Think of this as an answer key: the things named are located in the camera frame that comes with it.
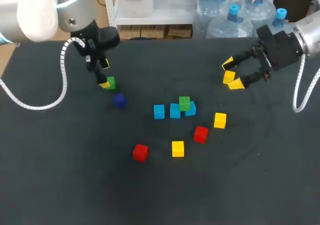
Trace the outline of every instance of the white plastic bin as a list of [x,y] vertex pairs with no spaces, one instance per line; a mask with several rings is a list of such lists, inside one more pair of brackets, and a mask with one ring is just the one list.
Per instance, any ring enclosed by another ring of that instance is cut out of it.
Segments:
[[147,18],[153,14],[154,0],[118,0],[118,9],[127,18]]

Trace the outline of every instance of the yellow cube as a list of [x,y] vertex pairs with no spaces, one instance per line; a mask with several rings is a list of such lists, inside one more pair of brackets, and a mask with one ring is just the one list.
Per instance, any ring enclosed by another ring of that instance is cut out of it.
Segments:
[[99,86],[102,87],[103,89],[108,89],[110,88],[110,83],[107,81],[105,83],[100,83]]
[[217,129],[224,129],[226,127],[226,123],[227,123],[227,114],[216,112],[214,117],[213,127]]
[[223,83],[228,84],[235,80],[236,73],[234,71],[225,71],[224,77],[223,77]]
[[172,157],[184,157],[185,156],[185,145],[183,141],[172,142]]

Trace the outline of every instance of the green cube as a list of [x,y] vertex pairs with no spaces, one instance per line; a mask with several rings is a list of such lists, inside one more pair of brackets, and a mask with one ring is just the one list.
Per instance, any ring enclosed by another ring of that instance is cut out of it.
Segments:
[[179,97],[179,106],[180,106],[180,111],[189,111],[190,110],[190,97],[189,96],[180,96]]
[[107,78],[110,87],[106,88],[106,90],[115,90],[116,89],[116,80],[114,76],[108,76]]

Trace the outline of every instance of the white spiral cable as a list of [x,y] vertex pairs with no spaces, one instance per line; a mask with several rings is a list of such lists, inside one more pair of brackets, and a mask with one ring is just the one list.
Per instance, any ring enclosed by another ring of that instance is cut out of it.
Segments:
[[297,97],[298,97],[299,85],[300,85],[300,81],[302,78],[302,74],[304,72],[305,62],[306,62],[306,55],[303,54],[301,56],[301,65],[300,65],[298,77],[296,79],[294,94],[293,94],[293,101],[292,101],[292,108],[296,113],[300,113],[306,107],[308,100],[311,96],[311,93],[312,93],[313,89],[315,88],[318,79],[320,78],[320,68],[319,68],[319,70],[316,72],[314,78],[312,79],[308,90],[306,91],[306,94],[304,96],[304,99],[303,99],[300,107],[297,108]]
[[72,37],[64,43],[62,50],[61,50],[61,53],[60,53],[60,69],[61,69],[61,75],[62,75],[62,92],[61,92],[61,95],[59,96],[59,98],[55,102],[48,104],[48,105],[45,105],[45,106],[30,106],[30,105],[23,103],[18,98],[16,98],[15,95],[13,95],[13,93],[10,91],[10,89],[6,86],[6,84],[4,83],[4,81],[1,78],[0,78],[0,86],[3,88],[3,90],[6,92],[6,94],[16,104],[18,104],[20,107],[22,107],[24,109],[40,111],[40,110],[51,109],[51,108],[57,106],[65,98],[66,93],[67,93],[68,81],[67,81],[67,73],[66,73],[66,69],[65,69],[65,56],[66,56],[67,48],[73,42],[77,42],[83,48],[86,46],[85,43],[80,38],[77,38],[77,37]]

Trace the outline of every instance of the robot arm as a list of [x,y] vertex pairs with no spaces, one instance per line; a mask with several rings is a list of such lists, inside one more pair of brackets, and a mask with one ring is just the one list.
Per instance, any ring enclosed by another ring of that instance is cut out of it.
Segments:
[[0,44],[42,42],[59,27],[72,33],[95,19],[90,0],[0,0]]
[[98,28],[94,6],[91,0],[0,0],[0,45],[43,42],[52,38],[59,26],[85,43],[75,47],[86,56],[97,83],[105,86],[107,78],[100,66],[109,67],[105,51],[117,46],[120,38],[114,27]]
[[272,35],[267,25],[258,28],[256,32],[259,41],[248,51],[231,56],[222,67],[230,70],[254,57],[259,60],[260,68],[253,74],[241,76],[229,83],[230,89],[246,89],[260,79],[267,81],[271,71],[294,64],[303,55],[314,57],[320,53],[320,11],[296,22],[293,31],[290,34],[281,31]]

